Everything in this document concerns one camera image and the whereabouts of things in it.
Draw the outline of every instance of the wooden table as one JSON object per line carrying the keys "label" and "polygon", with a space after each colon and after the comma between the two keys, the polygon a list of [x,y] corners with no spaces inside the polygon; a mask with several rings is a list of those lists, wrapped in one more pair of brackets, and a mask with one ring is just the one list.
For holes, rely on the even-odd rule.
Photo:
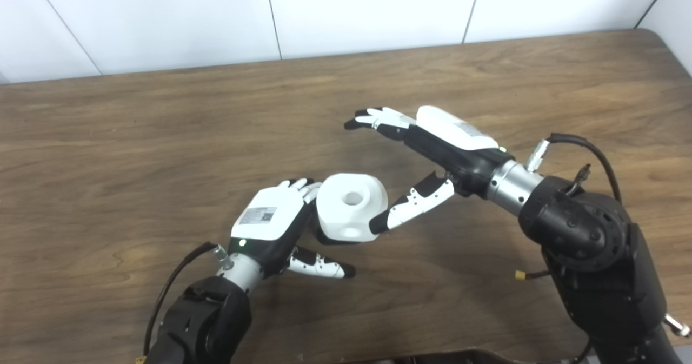
{"label": "wooden table", "polygon": [[[134,362],[165,278],[288,177],[372,174],[398,198],[435,166],[355,110],[432,104],[526,160],[551,131],[610,157],[670,312],[692,321],[692,80],[657,36],[617,31],[0,87],[0,361]],[[608,192],[585,150],[541,168]],[[286,273],[252,297],[235,362],[349,362],[480,347],[521,360],[581,350],[514,217],[455,198],[374,243],[302,244],[353,280]],[[216,270],[183,271],[164,308]],[[676,344],[683,340],[673,339]]]}

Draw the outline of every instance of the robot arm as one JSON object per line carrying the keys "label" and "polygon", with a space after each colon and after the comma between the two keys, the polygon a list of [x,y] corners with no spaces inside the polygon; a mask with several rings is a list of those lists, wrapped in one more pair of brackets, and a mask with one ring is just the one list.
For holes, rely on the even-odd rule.
{"label": "robot arm", "polygon": [[[396,111],[386,108],[373,110],[366,110],[369,116],[357,112],[344,127],[350,130],[369,124],[442,166],[447,171],[445,179],[435,182],[436,176],[426,177],[420,183],[442,184],[430,187],[436,189],[433,194],[447,191],[448,195],[449,181],[456,193],[475,194],[517,216],[524,234],[542,246],[569,316],[589,335],[603,364],[680,363],[662,323],[678,334],[689,335],[689,328],[666,314],[663,290],[638,225],[630,221],[619,201],[582,189],[585,179],[572,182],[535,172],[549,142],[582,145],[603,162],[620,199],[612,169],[600,150],[583,138],[553,134],[538,145],[524,166],[491,137],[439,108],[423,106],[408,127],[387,127],[384,132],[383,124],[391,125],[386,120],[380,122],[385,114],[388,120],[403,115],[397,117],[393,115],[398,114]],[[370,222],[374,233],[439,204],[415,204],[420,200],[414,198],[420,194],[420,184]]]}
{"label": "robot arm", "polygon": [[[147,364],[228,364],[252,323],[249,295],[267,277],[284,270],[355,275],[353,266],[296,245],[314,213],[320,185],[309,179],[283,181],[255,195],[233,226],[228,251],[214,249],[221,264],[216,275],[186,288],[166,312],[150,350],[145,343]],[[193,253],[202,253],[201,248]]]}

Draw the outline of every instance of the black wire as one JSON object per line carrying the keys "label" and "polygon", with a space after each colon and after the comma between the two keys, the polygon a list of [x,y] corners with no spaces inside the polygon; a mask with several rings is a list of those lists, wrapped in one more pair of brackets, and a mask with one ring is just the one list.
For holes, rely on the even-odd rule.
{"label": "black wire", "polygon": [[163,288],[161,288],[161,292],[158,295],[158,299],[156,299],[156,304],[154,305],[154,310],[151,312],[151,318],[149,318],[149,323],[147,324],[147,331],[144,334],[144,356],[149,354],[149,345],[151,345],[151,332],[154,331],[154,324],[156,323],[156,317],[158,317],[158,311],[161,310],[161,305],[163,305],[163,300],[166,298],[166,294],[168,293],[168,290],[171,288],[171,285],[173,285],[173,280],[175,280],[176,277],[178,277],[178,273],[180,273],[185,266],[187,266],[189,263],[191,263],[193,260],[198,258],[200,255],[203,253],[206,253],[214,248],[216,248],[218,245],[215,243],[210,243],[207,241],[206,243],[201,244],[195,250],[191,251],[188,253],[185,258],[183,258],[183,261],[176,266],[175,270],[173,270],[173,273],[168,277],[168,280],[166,280],[166,283],[163,285]]}
{"label": "black wire", "polygon": [[584,347],[584,350],[581,351],[581,354],[577,357],[574,358],[574,360],[570,364],[579,364],[580,362],[584,361],[586,359],[586,355],[589,354],[591,351],[591,339],[586,342],[586,346]]}
{"label": "black wire", "polygon": [[546,277],[546,276],[550,276],[549,270],[542,270],[539,272],[526,273],[526,278],[524,278],[524,280],[539,279],[539,278]]}
{"label": "black wire", "polygon": [[601,152],[596,145],[593,145],[591,142],[588,142],[584,137],[579,137],[578,135],[574,134],[563,134],[563,133],[551,133],[550,137],[547,138],[548,142],[551,143],[566,143],[566,144],[575,144],[575,145],[580,145],[580,147],[585,147],[588,150],[591,150],[593,154],[596,155],[598,158],[598,161],[601,162],[601,165],[603,165],[603,169],[605,169],[605,174],[608,176],[608,182],[610,182],[610,188],[613,189],[613,197],[615,198],[616,201],[622,203],[622,194],[620,194],[620,185],[617,184],[617,178],[615,177],[615,172],[613,171],[613,167],[610,165],[610,162],[606,158],[606,155]]}

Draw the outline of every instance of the qr code label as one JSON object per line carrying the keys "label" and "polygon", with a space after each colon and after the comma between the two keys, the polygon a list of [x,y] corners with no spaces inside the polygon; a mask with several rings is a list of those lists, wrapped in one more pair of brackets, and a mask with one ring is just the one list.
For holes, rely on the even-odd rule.
{"label": "qr code label", "polygon": [[262,224],[270,223],[274,218],[276,207],[253,207],[247,209],[243,217],[240,218],[240,224]]}

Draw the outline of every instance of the white wall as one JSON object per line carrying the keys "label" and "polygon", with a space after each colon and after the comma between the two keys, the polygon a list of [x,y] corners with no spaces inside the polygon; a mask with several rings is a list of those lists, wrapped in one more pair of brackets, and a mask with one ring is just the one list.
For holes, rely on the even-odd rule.
{"label": "white wall", "polygon": [[477,0],[467,43],[632,29],[654,0]]}
{"label": "white wall", "polygon": [[[0,83],[632,29],[652,1],[0,0]],[[689,3],[645,19],[678,54]]]}
{"label": "white wall", "polygon": [[657,0],[640,27],[661,36],[692,74],[692,0]]}
{"label": "white wall", "polygon": [[271,0],[283,58],[462,43],[474,0]]}
{"label": "white wall", "polygon": [[46,0],[0,0],[0,83],[99,71]]}
{"label": "white wall", "polygon": [[278,60],[269,0],[50,0],[104,74]]}

